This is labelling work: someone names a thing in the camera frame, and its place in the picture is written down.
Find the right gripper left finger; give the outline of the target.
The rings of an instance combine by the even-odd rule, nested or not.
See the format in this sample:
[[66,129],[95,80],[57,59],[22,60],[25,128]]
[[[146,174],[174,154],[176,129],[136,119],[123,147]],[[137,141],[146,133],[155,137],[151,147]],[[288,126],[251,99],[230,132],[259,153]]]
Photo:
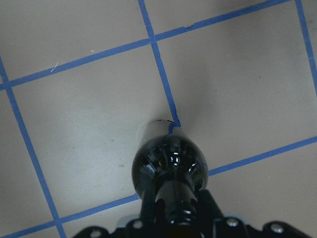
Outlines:
[[151,191],[144,191],[140,220],[143,223],[155,223],[163,218],[163,200],[156,201],[156,195]]

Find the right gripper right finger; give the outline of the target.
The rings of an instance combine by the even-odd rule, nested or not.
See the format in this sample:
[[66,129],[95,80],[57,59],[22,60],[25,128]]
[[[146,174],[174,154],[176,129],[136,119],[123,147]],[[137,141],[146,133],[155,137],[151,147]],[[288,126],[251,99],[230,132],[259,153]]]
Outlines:
[[204,222],[213,222],[223,218],[223,213],[207,189],[198,191],[197,211],[200,219]]

